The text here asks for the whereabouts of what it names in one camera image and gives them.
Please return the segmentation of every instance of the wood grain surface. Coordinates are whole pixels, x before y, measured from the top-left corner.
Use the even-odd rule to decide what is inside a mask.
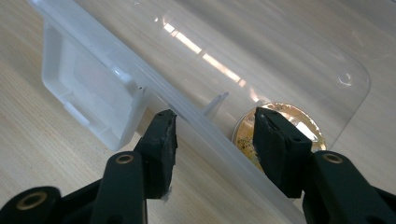
[[[394,24],[396,4],[386,2],[378,1],[378,7],[395,13],[380,19]],[[354,11],[342,1],[279,4],[367,69],[370,92],[332,149],[348,156],[372,185],[396,194],[394,32],[378,25],[381,20],[375,20],[374,12],[366,17],[367,12]],[[56,186],[62,195],[79,189],[102,176],[113,154],[44,87],[42,27],[41,17],[26,1],[0,0],[0,206],[36,186]],[[152,117],[147,111],[132,143],[123,150],[134,148]],[[230,135],[236,122],[221,119],[218,125]],[[184,139],[179,145],[187,148]],[[271,205],[261,210],[251,204],[193,150],[178,152],[174,177],[168,201],[148,202],[150,223],[284,222]]]

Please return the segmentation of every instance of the coin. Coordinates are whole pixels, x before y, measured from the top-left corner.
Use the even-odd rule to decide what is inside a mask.
[[[294,105],[270,103],[262,107],[275,110],[291,122],[300,132],[312,141],[312,151],[326,150],[326,142],[318,125],[301,109]],[[253,146],[254,114],[256,108],[251,109],[242,117],[233,132],[233,144],[262,171],[257,152]]]

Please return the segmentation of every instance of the clear plastic container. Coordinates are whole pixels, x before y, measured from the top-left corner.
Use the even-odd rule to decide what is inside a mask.
[[[194,192],[203,200],[237,198],[252,207],[250,220],[304,222],[233,146],[233,128],[256,105],[291,104],[317,123],[331,148],[370,89],[356,60],[276,1],[31,3],[46,21],[46,86],[110,149],[128,143],[147,105],[171,108],[179,115],[177,156],[202,159],[210,168],[201,173],[215,171],[215,181],[230,185],[207,192],[216,183],[202,184]],[[176,168],[175,178],[186,172]]]

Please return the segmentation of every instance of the plastic container lid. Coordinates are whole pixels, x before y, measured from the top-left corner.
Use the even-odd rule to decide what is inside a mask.
[[[46,21],[47,88],[110,149],[129,142],[149,103],[169,107],[178,136],[250,202],[304,222],[229,138],[251,108],[281,102],[307,113],[330,148],[370,88],[356,60],[272,1],[31,4]]]

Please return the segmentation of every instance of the gold coin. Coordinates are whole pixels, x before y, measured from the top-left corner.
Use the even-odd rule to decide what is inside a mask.
[[[282,103],[270,103],[262,107],[275,110],[291,122],[300,132],[312,141],[312,151],[326,150],[326,143],[318,125],[304,111]],[[262,171],[257,152],[253,146],[254,114],[256,108],[251,109],[239,120],[233,132],[233,144]]]

